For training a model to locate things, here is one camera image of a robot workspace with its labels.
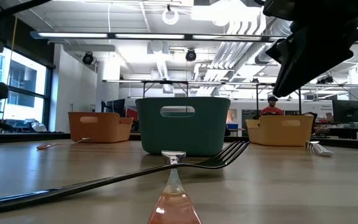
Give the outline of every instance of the red shirt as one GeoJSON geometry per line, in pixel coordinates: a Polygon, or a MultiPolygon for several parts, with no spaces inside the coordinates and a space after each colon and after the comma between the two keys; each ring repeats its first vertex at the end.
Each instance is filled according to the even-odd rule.
{"type": "Polygon", "coordinates": [[[277,107],[266,107],[265,109],[262,110],[262,112],[260,112],[260,115],[265,115],[266,113],[271,113],[271,114],[275,114],[275,115],[284,115],[284,112],[280,109],[278,109],[277,107]]]}

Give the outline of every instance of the utensil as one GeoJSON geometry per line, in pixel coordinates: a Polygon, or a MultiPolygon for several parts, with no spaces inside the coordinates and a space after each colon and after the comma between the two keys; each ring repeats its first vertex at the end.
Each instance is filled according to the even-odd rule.
{"type": "Polygon", "coordinates": [[[63,198],[69,195],[77,194],[87,190],[102,187],[108,184],[120,182],[122,180],[131,179],[134,177],[140,177],[155,172],[173,169],[177,167],[195,167],[202,169],[220,169],[228,166],[234,160],[236,160],[242,152],[247,148],[249,142],[236,141],[228,145],[221,152],[215,156],[197,164],[177,163],[164,165],[160,167],[154,167],[146,170],[132,172],[128,174],[117,175],[114,177],[107,177],[98,180],[91,180],[88,182],[82,182],[79,184],[68,185],[64,187],[58,187],[48,190],[40,190],[37,192],[31,192],[20,195],[11,195],[6,197],[0,197],[0,212],[11,211],[19,208],[23,208],[30,205],[36,205],[40,203],[50,202],[52,200],[63,198]]]}
{"type": "Polygon", "coordinates": [[[333,152],[326,149],[324,146],[318,144],[318,141],[306,142],[306,149],[315,153],[318,156],[331,157],[334,155],[333,152]]]}
{"type": "MultiPolygon", "coordinates": [[[[186,152],[162,151],[162,155],[169,158],[171,164],[177,164],[186,156],[186,152]]],[[[167,185],[161,194],[148,224],[201,224],[193,203],[183,189],[178,170],[171,169],[167,185]]]]}
{"type": "Polygon", "coordinates": [[[37,146],[37,150],[45,150],[45,149],[48,149],[50,147],[59,146],[59,145],[62,145],[62,144],[78,144],[80,142],[83,142],[83,141],[89,140],[89,139],[91,139],[91,138],[82,138],[79,141],[71,142],[71,143],[57,143],[57,144],[48,144],[48,145],[43,145],[43,146],[37,146]]]}

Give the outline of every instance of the bin handle cutout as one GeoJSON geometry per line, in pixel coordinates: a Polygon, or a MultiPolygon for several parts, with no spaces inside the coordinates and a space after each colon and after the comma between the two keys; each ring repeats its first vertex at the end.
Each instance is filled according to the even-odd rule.
{"type": "Polygon", "coordinates": [[[281,125],[284,127],[299,127],[301,125],[301,122],[298,120],[287,120],[282,121],[281,125]]]}
{"type": "Polygon", "coordinates": [[[81,123],[85,123],[85,124],[89,124],[89,123],[94,124],[94,123],[99,122],[99,119],[97,117],[89,117],[88,116],[88,117],[81,117],[80,121],[81,121],[81,123]]]}
{"type": "Polygon", "coordinates": [[[164,118],[190,118],[196,110],[192,106],[163,106],[160,110],[164,118]]]}

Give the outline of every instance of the fork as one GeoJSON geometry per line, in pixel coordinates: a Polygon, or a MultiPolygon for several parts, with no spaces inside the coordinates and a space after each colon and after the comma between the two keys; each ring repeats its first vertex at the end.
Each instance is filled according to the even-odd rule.
{"type": "Polygon", "coordinates": [[[149,168],[149,169],[140,170],[128,174],[116,175],[113,177],[107,177],[98,180],[91,180],[79,184],[73,184],[73,185],[58,187],[54,189],[40,190],[40,191],[26,193],[26,194],[0,197],[0,212],[8,212],[11,210],[16,210],[31,205],[51,202],[52,200],[56,200],[58,198],[63,198],[69,195],[78,194],[80,192],[113,184],[123,180],[128,180],[134,177],[140,177],[143,175],[152,174],[155,172],[169,170],[177,167],[220,169],[228,166],[234,160],[236,160],[241,155],[241,153],[244,152],[244,150],[247,148],[248,145],[249,142],[244,142],[244,141],[233,142],[230,145],[228,145],[226,148],[224,148],[222,151],[220,151],[218,154],[216,154],[215,156],[196,164],[187,164],[187,163],[179,162],[177,164],[169,164],[169,165],[149,168]]]}

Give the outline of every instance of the teal plastic bin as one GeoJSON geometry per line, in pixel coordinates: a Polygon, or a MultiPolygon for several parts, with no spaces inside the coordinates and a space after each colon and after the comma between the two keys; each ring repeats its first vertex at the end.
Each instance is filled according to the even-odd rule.
{"type": "Polygon", "coordinates": [[[136,100],[143,149],[150,154],[186,151],[212,156],[223,147],[230,100],[214,97],[143,98],[136,100]],[[190,106],[194,112],[163,112],[166,106],[190,106]]]}

